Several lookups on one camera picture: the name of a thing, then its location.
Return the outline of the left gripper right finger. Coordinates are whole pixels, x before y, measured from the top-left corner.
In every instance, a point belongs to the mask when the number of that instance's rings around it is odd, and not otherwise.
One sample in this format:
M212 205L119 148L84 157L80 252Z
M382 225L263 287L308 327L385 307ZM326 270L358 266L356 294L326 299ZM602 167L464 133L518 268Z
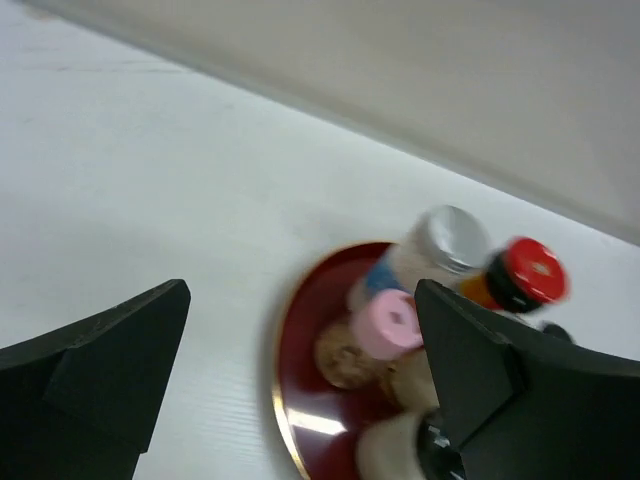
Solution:
M442 426L470 479L635 479L639 364L489 311L415 294Z

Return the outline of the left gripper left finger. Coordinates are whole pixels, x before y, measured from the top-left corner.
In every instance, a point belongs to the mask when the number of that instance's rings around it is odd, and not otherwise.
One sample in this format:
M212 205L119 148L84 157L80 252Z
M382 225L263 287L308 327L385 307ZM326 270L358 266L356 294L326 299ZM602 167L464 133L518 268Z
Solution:
M1 351L4 479L130 479L149 449L191 295L169 280Z

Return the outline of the clear top pepper grinder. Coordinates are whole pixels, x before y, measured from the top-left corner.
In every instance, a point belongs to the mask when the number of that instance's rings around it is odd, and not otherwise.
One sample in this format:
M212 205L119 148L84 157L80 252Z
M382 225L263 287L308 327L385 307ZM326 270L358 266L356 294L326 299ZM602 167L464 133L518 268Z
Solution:
M368 428L356 446L362 479L464 479L460 454L451 446L439 410L404 412Z

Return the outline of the red lid sauce jar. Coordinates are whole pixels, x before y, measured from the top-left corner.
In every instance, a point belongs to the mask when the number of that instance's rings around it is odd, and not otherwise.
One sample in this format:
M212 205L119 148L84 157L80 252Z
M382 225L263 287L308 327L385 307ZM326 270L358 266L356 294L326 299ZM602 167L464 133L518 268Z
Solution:
M557 304L569 290L570 278L562 262L530 237L512 239L483 269L457 286L458 293L476 304L512 314Z

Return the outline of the pink lid spice jar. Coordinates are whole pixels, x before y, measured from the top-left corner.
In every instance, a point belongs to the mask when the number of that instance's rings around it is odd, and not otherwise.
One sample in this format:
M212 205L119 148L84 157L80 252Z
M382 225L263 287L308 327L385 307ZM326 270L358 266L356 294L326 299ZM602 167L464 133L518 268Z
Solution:
M386 289L329 324L314 344L316 367L331 385L354 390L378 384L402 410L433 411L439 400L413 297Z

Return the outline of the silver lid blue label shaker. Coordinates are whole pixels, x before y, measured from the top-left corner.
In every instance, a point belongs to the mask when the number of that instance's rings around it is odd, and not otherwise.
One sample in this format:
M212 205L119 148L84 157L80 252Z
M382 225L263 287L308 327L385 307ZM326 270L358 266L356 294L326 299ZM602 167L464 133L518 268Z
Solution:
M451 205L433 207L355 282L347 307L356 312L386 289L412 294L421 279L450 286L481 268L490 252L489 235L475 216Z

